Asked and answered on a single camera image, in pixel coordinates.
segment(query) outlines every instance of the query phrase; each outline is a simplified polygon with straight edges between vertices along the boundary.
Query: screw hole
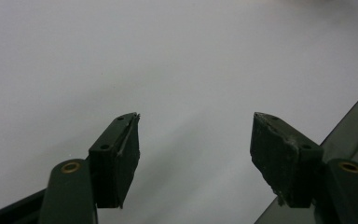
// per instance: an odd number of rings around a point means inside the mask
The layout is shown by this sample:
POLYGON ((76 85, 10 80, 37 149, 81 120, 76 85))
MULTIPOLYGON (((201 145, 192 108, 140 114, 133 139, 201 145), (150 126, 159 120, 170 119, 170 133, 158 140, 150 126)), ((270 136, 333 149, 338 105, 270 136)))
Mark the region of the screw hole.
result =
POLYGON ((66 163, 62 168, 61 168, 61 172, 63 172, 64 174, 71 174, 74 171, 78 170, 80 168, 80 163, 75 162, 75 161, 71 161, 66 163))
POLYGON ((306 144, 302 145, 302 147, 305 148, 305 149, 310 149, 310 146, 306 145, 306 144))
POLYGON ((109 148, 109 145, 102 145, 100 146, 100 149, 108 149, 109 148))
POLYGON ((339 167, 346 172, 358 174, 358 165, 354 163, 344 161, 339 164, 339 167))

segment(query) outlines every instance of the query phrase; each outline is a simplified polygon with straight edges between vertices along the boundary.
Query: brass grommet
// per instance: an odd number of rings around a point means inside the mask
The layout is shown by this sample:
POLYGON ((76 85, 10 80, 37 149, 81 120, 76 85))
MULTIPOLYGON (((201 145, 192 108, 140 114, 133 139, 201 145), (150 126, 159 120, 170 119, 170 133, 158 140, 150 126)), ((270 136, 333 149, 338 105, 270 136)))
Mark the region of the brass grommet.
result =
POLYGON ((354 163, 351 163, 348 161, 342 161, 338 165, 342 170, 344 170, 346 172, 358 174, 358 165, 356 165, 354 163))
POLYGON ((75 171, 77 171, 80 168, 80 163, 76 162, 76 161, 71 161, 66 163, 62 168, 61 168, 61 172, 63 172, 64 174, 71 174, 75 171))

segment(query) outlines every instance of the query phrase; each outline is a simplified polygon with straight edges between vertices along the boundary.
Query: gray surface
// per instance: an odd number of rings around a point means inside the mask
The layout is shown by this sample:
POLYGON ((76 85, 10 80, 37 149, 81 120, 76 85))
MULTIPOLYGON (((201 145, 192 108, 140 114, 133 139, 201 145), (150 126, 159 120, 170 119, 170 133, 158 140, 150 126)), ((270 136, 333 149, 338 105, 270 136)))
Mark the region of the gray surface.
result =
POLYGON ((358 162, 358 103, 324 141, 324 161, 348 159, 358 162))
POLYGON ((255 224, 315 224, 313 212, 313 205, 311 208, 290 208, 279 206, 278 199, 275 199, 255 224))
POLYGON ((101 223, 252 223, 274 195, 255 111, 317 143, 358 99, 358 1, 0 1, 0 208, 139 112, 141 160, 101 223))

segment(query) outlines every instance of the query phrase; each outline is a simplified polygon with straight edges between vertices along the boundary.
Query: white wall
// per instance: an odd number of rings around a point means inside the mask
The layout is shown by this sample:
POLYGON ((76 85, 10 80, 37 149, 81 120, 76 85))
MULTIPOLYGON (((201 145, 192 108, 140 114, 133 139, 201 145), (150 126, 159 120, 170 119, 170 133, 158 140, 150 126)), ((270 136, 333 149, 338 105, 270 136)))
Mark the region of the white wall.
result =
POLYGON ((252 223, 274 198, 255 111, 321 143, 358 100, 358 0, 0 1, 0 208, 139 112, 100 223, 252 223))

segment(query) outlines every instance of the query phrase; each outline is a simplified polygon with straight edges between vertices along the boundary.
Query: dark green plastic part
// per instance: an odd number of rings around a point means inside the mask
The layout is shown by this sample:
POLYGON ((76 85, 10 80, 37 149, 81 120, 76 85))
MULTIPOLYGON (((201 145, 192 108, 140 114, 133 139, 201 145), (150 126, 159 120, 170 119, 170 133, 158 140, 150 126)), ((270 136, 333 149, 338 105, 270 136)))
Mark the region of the dark green plastic part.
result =
POLYGON ((139 114, 113 120, 89 149, 94 197, 99 208, 122 207, 140 158, 139 114))
POLYGON ((38 223, 97 223, 87 161, 64 161, 54 167, 38 223))
POLYGON ((341 224, 358 224, 358 163, 333 159, 325 169, 325 184, 341 224))
POLYGON ((310 207, 315 167, 322 162, 321 147, 283 120, 255 113, 251 155, 281 204, 310 207))

